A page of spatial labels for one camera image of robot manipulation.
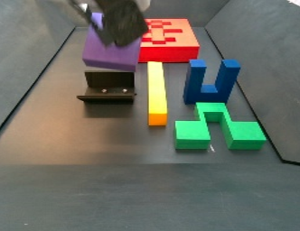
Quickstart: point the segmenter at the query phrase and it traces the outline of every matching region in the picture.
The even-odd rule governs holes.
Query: yellow bar
[[[162,62],[147,62],[149,120],[150,126],[167,124],[167,99]]]

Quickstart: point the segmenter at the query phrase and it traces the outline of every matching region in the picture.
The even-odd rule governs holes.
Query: green l-shaped block
[[[175,121],[175,148],[206,149],[210,144],[210,133],[206,122],[218,122],[229,149],[261,149],[266,137],[258,122],[231,121],[223,103],[197,103],[194,108],[197,121]]]

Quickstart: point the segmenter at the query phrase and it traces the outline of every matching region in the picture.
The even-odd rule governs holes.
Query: blue block
[[[186,74],[185,90],[183,90],[183,102],[185,104],[195,104],[195,102],[211,102],[211,103],[227,103],[231,88],[235,83],[241,65],[237,60],[223,60],[221,62],[218,76],[214,85],[205,85],[201,82],[197,82],[197,74],[193,73],[193,68],[195,68],[197,62],[190,62],[190,67]],[[206,65],[199,66],[203,68],[203,72],[199,71],[198,79],[203,80],[206,73]]]
[[[186,105],[194,104],[197,100],[206,73],[206,63],[203,60],[190,60],[189,64],[183,87],[183,102]]]

